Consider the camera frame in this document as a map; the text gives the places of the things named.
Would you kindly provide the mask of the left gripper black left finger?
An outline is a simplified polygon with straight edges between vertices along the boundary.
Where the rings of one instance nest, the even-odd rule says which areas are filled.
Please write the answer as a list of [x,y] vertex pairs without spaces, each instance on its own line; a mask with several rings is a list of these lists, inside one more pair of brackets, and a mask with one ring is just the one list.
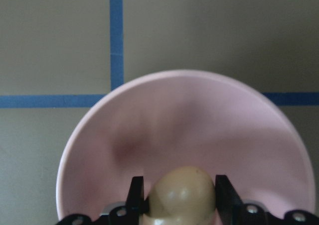
[[61,219],[59,225],[140,225],[144,210],[144,178],[133,177],[124,205],[113,208],[96,220],[87,215],[72,214]]

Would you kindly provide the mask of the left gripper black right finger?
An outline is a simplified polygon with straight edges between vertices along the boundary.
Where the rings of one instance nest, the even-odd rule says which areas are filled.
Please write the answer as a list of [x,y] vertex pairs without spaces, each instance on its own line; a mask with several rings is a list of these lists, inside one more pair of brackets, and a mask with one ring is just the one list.
[[215,176],[216,209],[224,225],[317,225],[318,216],[290,210],[278,218],[256,203],[245,203],[226,175]]

